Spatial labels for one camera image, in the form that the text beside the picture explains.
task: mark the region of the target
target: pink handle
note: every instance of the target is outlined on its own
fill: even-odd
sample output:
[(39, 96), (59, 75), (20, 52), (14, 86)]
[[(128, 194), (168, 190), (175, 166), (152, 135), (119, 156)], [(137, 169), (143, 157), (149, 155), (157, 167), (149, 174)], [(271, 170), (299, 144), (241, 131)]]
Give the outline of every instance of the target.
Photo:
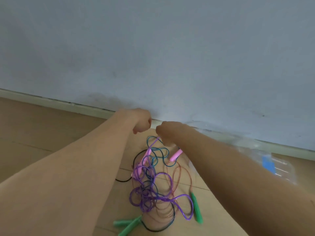
[(177, 152), (174, 153), (174, 155), (172, 155), (172, 157), (170, 158), (169, 161), (170, 162), (175, 161), (179, 157), (179, 155), (182, 154), (182, 153), (183, 153), (183, 151), (181, 149), (179, 149)]
[[(152, 152), (151, 149), (149, 149), (149, 152), (148, 152), (148, 150), (145, 152), (145, 154), (144, 154), (144, 156), (142, 157), (141, 161), (138, 163), (138, 166), (144, 166), (144, 165), (148, 162), (148, 157), (146, 157), (146, 156), (149, 156), (149, 155), (151, 154), (151, 152)], [(143, 169), (142, 167), (137, 168), (137, 170), (138, 170), (138, 175), (141, 174), (142, 169)]]

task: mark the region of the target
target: wall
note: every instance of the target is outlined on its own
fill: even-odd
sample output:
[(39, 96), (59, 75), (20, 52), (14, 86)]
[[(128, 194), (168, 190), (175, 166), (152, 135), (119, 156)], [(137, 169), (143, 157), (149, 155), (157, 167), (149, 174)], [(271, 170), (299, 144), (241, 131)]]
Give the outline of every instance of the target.
[(0, 0), (0, 88), (315, 150), (315, 0)]

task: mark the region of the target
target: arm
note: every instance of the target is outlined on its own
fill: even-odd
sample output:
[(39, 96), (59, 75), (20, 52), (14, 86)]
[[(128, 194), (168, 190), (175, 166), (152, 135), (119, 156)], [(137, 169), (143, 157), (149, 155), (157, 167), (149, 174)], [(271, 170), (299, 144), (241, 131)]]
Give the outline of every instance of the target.
[(146, 110), (117, 111), (83, 138), (2, 182), (1, 235), (91, 235), (129, 133), (150, 126)]
[(184, 151), (247, 234), (315, 235), (315, 199), (303, 189), (182, 123), (163, 122), (156, 132), (164, 143), (174, 143)]

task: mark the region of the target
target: hand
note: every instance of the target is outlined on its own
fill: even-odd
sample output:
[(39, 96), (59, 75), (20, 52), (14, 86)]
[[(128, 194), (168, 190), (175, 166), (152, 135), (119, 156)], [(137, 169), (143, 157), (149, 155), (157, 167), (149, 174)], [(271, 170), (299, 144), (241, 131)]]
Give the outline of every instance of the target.
[(157, 126), (156, 133), (161, 137), (164, 146), (173, 147), (176, 135), (185, 127), (187, 125), (181, 122), (162, 122), (160, 126)]
[(134, 134), (137, 134), (138, 132), (146, 131), (151, 127), (152, 118), (148, 110), (135, 108), (135, 109), (131, 109), (130, 111), (132, 111), (135, 114), (136, 119), (137, 119), (136, 126), (132, 130)]

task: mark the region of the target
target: tangled jump rope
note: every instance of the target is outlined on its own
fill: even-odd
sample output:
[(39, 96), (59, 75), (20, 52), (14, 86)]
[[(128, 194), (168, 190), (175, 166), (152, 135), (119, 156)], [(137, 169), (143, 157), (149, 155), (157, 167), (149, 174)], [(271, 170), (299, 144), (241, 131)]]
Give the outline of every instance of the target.
[[(149, 146), (149, 140), (151, 138), (155, 138), (155, 140)], [(132, 180), (133, 186), (134, 186), (134, 183), (137, 183), (139, 185), (136, 187), (134, 186), (133, 190), (130, 192), (129, 201), (133, 206), (139, 207), (140, 210), (142, 211), (142, 215), (135, 219), (120, 220), (120, 221), (114, 222), (115, 227), (126, 226), (126, 228), (119, 234), (120, 236), (125, 236), (128, 233), (130, 233), (139, 223), (142, 223), (143, 226), (151, 232), (161, 232), (167, 229), (174, 222), (175, 216), (177, 215), (178, 212), (180, 212), (186, 220), (191, 220), (193, 213), (195, 212), (195, 218), (197, 222), (203, 223), (203, 219), (200, 214), (196, 197), (192, 192), (191, 175), (186, 168), (180, 166), (180, 164), (177, 162), (177, 157), (180, 155), (180, 153), (182, 153), (182, 151), (179, 150), (172, 156), (172, 159), (174, 162), (169, 161), (168, 163), (166, 163), (165, 159), (169, 155), (169, 150), (166, 147), (161, 147), (161, 148), (153, 147), (153, 145), (157, 141), (163, 143), (159, 139), (159, 137), (154, 137), (154, 136), (148, 137), (147, 138), (148, 149), (141, 151), (134, 158), (133, 172), (132, 172), (131, 177), (125, 181), (116, 179), (116, 181), (119, 181), (119, 182), (127, 182), (127, 181)], [(136, 158), (143, 152), (145, 152), (145, 154), (142, 160), (137, 164), (137, 166), (135, 166)], [(163, 162), (163, 168), (166, 167), (166, 172), (159, 172), (159, 173), (156, 172), (155, 166), (158, 164), (159, 159), (161, 159)], [(175, 167), (176, 164), (178, 166), (173, 171), (173, 175), (170, 176), (168, 174), (168, 168)], [(188, 194), (181, 194), (175, 197), (175, 190), (178, 187), (182, 169), (184, 169), (189, 175), (191, 196), (189, 196)], [(179, 170), (179, 174), (178, 174), (177, 182), (174, 183), (174, 176), (177, 170)], [(169, 188), (170, 188), (169, 192), (167, 192), (166, 194), (161, 194), (158, 190), (158, 187), (155, 184), (156, 178), (157, 177), (161, 178), (162, 175), (168, 181)], [(186, 197), (191, 204), (191, 213), (188, 216), (183, 212), (183, 210), (181, 209), (181, 207), (179, 206), (177, 202), (177, 200), (180, 197)], [(167, 213), (159, 213), (160, 210), (165, 210), (165, 209), (160, 209), (159, 204), (161, 203), (169, 203), (169, 206), (171, 206), (171, 210)], [(158, 219), (156, 219), (150, 214), (150, 212), (152, 212), (153, 210), (156, 210), (156, 214), (159, 216), (159, 218), (169, 219), (168, 222), (163, 222), (166, 224), (166, 226), (164, 226), (160, 230), (149, 229), (148, 226), (146, 226), (146, 224), (142, 220), (142, 216), (146, 215), (150, 217), (151, 219), (153, 219), (154, 221), (158, 223), (162, 223), (161, 221), (159, 221)]]

